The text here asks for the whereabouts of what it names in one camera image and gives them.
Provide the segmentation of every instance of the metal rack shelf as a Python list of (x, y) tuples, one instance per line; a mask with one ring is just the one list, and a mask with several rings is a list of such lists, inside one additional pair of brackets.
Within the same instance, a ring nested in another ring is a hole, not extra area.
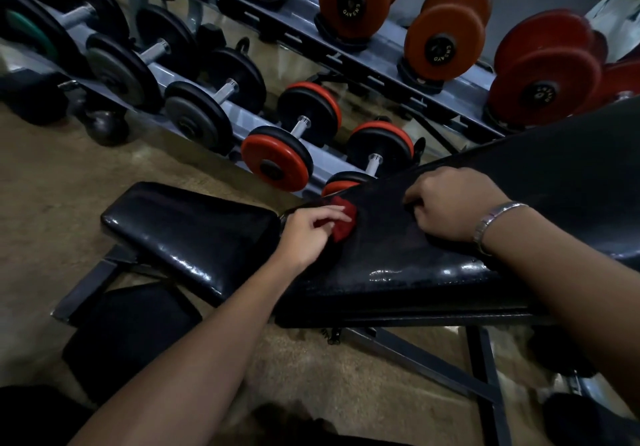
[[(435, 95), (405, 83), (398, 75), (397, 64), (403, 55), (406, 30), (392, 22), (384, 23), (365, 50), (348, 53), (318, 33), (314, 23), (319, 11), (317, 0), (287, 0), (278, 11), (247, 0), (196, 1), (258, 31), (263, 39), (284, 45), (472, 142), (489, 142), (507, 134), (501, 127), (483, 120), (484, 103), (494, 78), (484, 69), (471, 67), (462, 76), (446, 82), (443, 91)], [(460, 122), (453, 120), (457, 115)]]
[[(55, 16), (59, 17), (60, 13), (53, 9), (49, 9), (49, 11)], [(81, 53), (85, 53), (85, 44), (86, 40), (89, 36), (91, 36), (95, 31), (91, 28), (87, 27), (85, 24), (80, 24), (78, 26), (73, 27), (68, 30), (71, 38), (76, 42), (76, 45), (80, 49)], [(36, 71), (40, 71), (44, 73), (44, 70), (55, 70), (61, 73), (65, 73), (64, 70), (60, 69), (55, 63), (44, 58), (43, 56), (32, 52), (20, 45), (15, 45), (11, 43), (5, 42), (7, 45), (11, 45), (12, 47), (17, 48), (20, 52), (30, 58), (34, 62), (34, 66), (29, 67)], [(176, 73), (164, 68), (158, 63), (151, 63), (149, 66), (151, 73), (153, 73), (156, 78), (158, 85), (161, 88), (161, 92), (164, 92), (164, 89), (173, 83), (174, 81), (185, 81), (187, 83), (191, 83), (196, 85), (198, 88), (202, 89), (208, 95), (213, 97), (213, 92), (210, 88), (205, 86), (198, 85), (195, 82), (187, 80), (186, 78), (182, 78)], [(106, 97), (107, 99), (116, 102), (120, 106), (126, 108), (127, 110), (131, 110), (134, 113), (141, 115), (140, 119), (148, 124), (153, 124), (155, 126), (162, 127), (163, 129), (167, 129), (175, 134), (178, 134), (181, 137), (185, 137), (174, 125), (173, 123), (161, 112), (158, 114), (151, 114), (142, 112), (130, 105), (126, 102), (122, 101), (117, 95), (113, 94), (110, 90), (108, 90), (105, 86), (103, 86), (98, 81), (92, 79), (84, 79), (78, 78), (75, 76), (71, 76), (66, 74), (70, 79), (75, 80), (79, 85), (86, 87), (88, 90), (95, 92), (99, 95)], [(233, 134), (236, 139), (236, 146), (228, 155), (228, 159), (234, 162), (237, 166), (243, 168), (244, 170), (249, 171), (248, 167), (244, 164), (239, 150), (239, 143), (247, 137), (247, 135), (256, 127), (260, 126), (275, 126), (274, 124), (264, 120), (263, 118), (255, 115), (252, 112), (242, 109), (238, 107), (233, 102), (226, 101), (222, 104), (222, 108), (225, 113), (228, 115), (229, 120), (232, 125)], [(363, 172), (361, 169), (356, 168), (355, 166), (349, 164), (345, 159), (345, 156), (334, 152), (331, 148), (319, 148), (307, 141), (302, 141), (302, 144), (308, 149), (311, 157), (314, 161), (314, 172), (310, 176), (309, 183), (307, 186), (296, 193), (302, 198), (311, 198), (317, 197), (323, 190), (324, 185), (327, 180), (337, 172), (340, 171), (358, 171)]]

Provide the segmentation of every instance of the weight bench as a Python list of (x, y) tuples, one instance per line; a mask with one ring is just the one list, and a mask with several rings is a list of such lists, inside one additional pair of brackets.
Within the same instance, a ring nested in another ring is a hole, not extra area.
[[(476, 147), (342, 196), (358, 207), (353, 233), (329, 244), (275, 308), (288, 328), (329, 328), (330, 342), (355, 339), (480, 406), (487, 443), (510, 444), (485, 324), (549, 322), (527, 287), (471, 245), (426, 236), (401, 199), (421, 173), (441, 165), (490, 175), (590, 246), (640, 269), (640, 100), (619, 102)], [(83, 307), (119, 272), (177, 281), (221, 304), (276, 248), (281, 222), (267, 209), (158, 183), (137, 183), (103, 214), (116, 246), (59, 304), (54, 316), (81, 321)], [(400, 340), (383, 326), (467, 326), (474, 376)]]

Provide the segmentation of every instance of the person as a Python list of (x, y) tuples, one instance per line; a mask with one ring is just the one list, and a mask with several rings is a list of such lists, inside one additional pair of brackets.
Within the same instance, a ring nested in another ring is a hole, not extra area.
[[(478, 222), (509, 201), (487, 175), (469, 168), (426, 172), (404, 195), (420, 229), (460, 242), (471, 242)], [(318, 258), (333, 221), (350, 220), (343, 209), (296, 210), (268, 261), (96, 411), (69, 444), (207, 444), (276, 302)], [(332, 222), (314, 227), (325, 218)], [(640, 275), (528, 206), (498, 215), (481, 245), (531, 286), (629, 405), (640, 404)]]

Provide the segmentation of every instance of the metal watch band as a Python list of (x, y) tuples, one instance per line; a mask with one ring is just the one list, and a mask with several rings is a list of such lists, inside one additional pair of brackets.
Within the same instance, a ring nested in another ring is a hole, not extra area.
[(485, 256), (491, 256), (491, 254), (484, 252), (484, 249), (482, 246), (482, 239), (484, 237), (484, 232), (486, 232), (489, 225), (491, 225), (491, 223), (500, 215), (502, 215), (505, 211), (509, 211), (510, 209), (517, 208), (519, 206), (529, 206), (529, 205), (525, 203), (520, 203), (517, 201), (508, 201), (507, 203), (503, 203), (501, 205), (498, 205), (492, 208), (492, 210), (486, 216), (484, 216), (482, 220), (478, 222), (478, 224), (476, 225), (476, 231), (474, 232), (474, 242), (478, 247), (478, 251), (480, 251), (481, 254), (484, 254)]

